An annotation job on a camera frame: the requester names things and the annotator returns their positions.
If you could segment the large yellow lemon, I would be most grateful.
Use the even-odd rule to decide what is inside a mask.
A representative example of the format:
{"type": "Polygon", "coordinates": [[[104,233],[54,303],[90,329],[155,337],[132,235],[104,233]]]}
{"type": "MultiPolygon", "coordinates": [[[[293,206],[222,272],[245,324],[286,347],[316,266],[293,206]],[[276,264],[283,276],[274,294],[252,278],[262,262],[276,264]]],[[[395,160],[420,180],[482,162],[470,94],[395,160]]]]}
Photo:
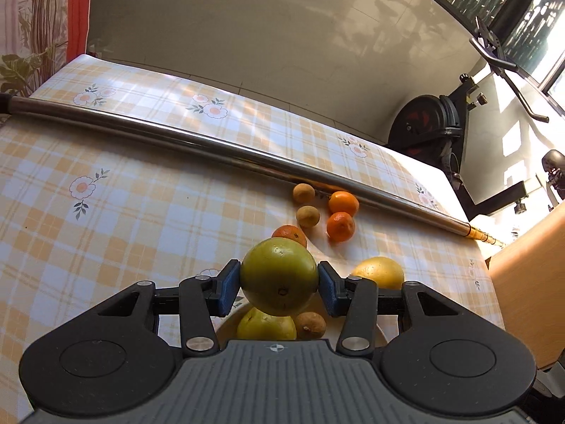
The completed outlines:
{"type": "Polygon", "coordinates": [[[367,278],[379,288],[400,290],[404,282],[404,271],[393,259],[380,255],[359,263],[351,272],[353,276],[367,278]]]}

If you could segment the brown kiwi in plate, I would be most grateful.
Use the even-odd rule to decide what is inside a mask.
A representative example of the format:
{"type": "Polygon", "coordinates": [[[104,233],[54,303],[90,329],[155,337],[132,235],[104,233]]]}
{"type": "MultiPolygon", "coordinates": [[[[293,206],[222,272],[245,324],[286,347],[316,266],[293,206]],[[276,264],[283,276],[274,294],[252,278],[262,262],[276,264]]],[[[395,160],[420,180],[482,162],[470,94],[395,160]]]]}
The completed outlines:
{"type": "Polygon", "coordinates": [[[297,315],[294,318],[297,331],[297,338],[300,340],[321,339],[327,330],[325,319],[318,313],[308,311],[297,315]]]}

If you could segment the brown kiwi by pole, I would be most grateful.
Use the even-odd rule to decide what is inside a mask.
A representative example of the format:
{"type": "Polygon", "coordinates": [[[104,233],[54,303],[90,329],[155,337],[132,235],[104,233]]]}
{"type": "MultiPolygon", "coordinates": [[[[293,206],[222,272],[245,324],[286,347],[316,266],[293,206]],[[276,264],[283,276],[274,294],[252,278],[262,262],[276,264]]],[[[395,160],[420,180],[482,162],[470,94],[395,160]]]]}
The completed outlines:
{"type": "Polygon", "coordinates": [[[300,183],[292,190],[292,198],[296,204],[304,205],[315,199],[315,188],[308,183],[300,183]]]}

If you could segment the tangerine plate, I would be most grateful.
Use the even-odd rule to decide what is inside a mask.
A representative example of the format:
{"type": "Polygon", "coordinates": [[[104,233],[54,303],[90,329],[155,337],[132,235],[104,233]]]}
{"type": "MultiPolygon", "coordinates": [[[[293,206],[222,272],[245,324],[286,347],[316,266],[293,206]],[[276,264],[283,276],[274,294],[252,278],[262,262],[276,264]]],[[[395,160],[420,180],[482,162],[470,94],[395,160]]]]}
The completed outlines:
{"type": "Polygon", "coordinates": [[[303,246],[304,248],[308,247],[308,239],[305,236],[304,232],[299,227],[294,225],[282,225],[273,232],[272,237],[278,237],[279,239],[290,239],[301,244],[301,246],[303,246]]]}

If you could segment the brown kiwi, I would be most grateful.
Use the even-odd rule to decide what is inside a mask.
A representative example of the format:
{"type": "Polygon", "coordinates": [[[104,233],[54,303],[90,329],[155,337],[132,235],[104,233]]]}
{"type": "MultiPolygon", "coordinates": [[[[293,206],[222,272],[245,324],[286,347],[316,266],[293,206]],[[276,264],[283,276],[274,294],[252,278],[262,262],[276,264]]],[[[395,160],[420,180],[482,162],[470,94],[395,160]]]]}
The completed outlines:
{"type": "Polygon", "coordinates": [[[308,183],[300,183],[292,190],[292,198],[296,204],[304,205],[315,199],[315,188],[308,183]]]}
{"type": "Polygon", "coordinates": [[[297,315],[294,318],[297,331],[297,338],[300,340],[321,339],[327,330],[325,319],[318,313],[308,311],[297,315]]]}
{"type": "Polygon", "coordinates": [[[304,229],[315,227],[320,221],[320,212],[314,206],[304,205],[296,211],[298,224],[304,229]]]}

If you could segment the red floral curtain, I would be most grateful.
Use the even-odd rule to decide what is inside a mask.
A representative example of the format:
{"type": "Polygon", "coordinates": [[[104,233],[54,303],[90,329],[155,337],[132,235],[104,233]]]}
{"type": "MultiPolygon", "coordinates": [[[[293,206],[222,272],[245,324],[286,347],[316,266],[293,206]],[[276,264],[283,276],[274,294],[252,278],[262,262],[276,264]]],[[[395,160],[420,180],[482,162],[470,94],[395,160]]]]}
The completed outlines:
{"type": "Polygon", "coordinates": [[[31,96],[86,52],[91,0],[1,0],[1,91],[31,96]]]}

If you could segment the cream round plate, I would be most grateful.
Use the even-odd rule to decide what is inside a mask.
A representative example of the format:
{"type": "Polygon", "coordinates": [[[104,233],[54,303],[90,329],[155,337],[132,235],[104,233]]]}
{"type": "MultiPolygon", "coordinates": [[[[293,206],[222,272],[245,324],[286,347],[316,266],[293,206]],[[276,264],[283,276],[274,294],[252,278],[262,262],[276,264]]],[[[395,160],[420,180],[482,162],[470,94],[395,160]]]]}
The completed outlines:
{"type": "MultiPolygon", "coordinates": [[[[240,320],[252,308],[247,298],[242,294],[237,295],[234,305],[228,316],[225,318],[211,317],[216,332],[216,337],[221,347],[225,347],[226,343],[232,339],[237,339],[237,328],[240,320]]],[[[329,342],[332,349],[335,349],[341,329],[345,322],[345,317],[333,318],[327,315],[326,308],[318,294],[315,294],[305,311],[316,312],[320,314],[327,323],[327,330],[323,338],[329,342]]]]}

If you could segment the wooden side furniture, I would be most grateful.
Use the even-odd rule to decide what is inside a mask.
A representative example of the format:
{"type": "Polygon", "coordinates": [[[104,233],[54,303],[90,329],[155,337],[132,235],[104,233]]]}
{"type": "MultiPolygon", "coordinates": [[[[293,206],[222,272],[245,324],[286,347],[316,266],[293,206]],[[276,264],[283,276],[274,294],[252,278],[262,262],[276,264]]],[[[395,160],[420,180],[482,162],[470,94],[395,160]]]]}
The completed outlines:
{"type": "Polygon", "coordinates": [[[538,367],[564,350],[564,235],[559,205],[488,265],[506,331],[530,349],[538,367]]]}

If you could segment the plaid floral tablecloth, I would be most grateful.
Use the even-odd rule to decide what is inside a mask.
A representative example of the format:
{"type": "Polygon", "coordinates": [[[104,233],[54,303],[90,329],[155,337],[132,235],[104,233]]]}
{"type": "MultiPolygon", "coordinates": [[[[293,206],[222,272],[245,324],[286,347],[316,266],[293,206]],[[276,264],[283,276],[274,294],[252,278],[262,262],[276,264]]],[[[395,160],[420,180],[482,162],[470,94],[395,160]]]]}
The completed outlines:
{"type": "MultiPolygon", "coordinates": [[[[240,143],[463,218],[444,175],[316,120],[83,55],[38,100],[240,143]]],[[[1,419],[30,412],[30,343],[136,281],[213,275],[295,222],[292,186],[204,158],[23,117],[1,127],[1,419]]]]}

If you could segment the tangerine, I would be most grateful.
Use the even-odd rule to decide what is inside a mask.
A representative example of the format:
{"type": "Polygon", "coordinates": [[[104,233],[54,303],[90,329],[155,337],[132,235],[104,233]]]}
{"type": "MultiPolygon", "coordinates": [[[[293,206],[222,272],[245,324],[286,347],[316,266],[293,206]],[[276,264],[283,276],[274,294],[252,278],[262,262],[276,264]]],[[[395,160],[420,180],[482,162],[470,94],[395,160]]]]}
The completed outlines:
{"type": "Polygon", "coordinates": [[[332,193],[327,205],[331,213],[346,212],[351,217],[354,217],[360,208],[357,198],[344,190],[332,193]]]}
{"type": "Polygon", "coordinates": [[[327,219],[327,236],[336,243],[350,240],[355,233],[353,217],[347,212],[334,212],[327,219]]]}

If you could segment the long metal pole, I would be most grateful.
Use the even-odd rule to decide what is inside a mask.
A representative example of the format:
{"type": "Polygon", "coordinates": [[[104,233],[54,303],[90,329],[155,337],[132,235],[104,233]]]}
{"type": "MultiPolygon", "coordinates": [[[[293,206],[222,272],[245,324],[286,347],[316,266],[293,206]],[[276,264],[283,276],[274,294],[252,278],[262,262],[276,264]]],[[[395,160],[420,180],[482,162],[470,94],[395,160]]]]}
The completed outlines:
{"type": "Polygon", "coordinates": [[[286,157],[245,147],[239,143],[227,142],[216,137],[148,120],[57,102],[22,98],[8,93],[1,95],[1,112],[93,129],[158,147],[173,148],[217,163],[261,173],[287,182],[310,183],[325,193],[333,189],[346,190],[356,196],[361,203],[382,211],[405,216],[467,239],[478,240],[500,248],[505,246],[504,242],[494,236],[447,213],[424,207],[399,195],[385,192],[383,189],[374,188],[286,157]]]}

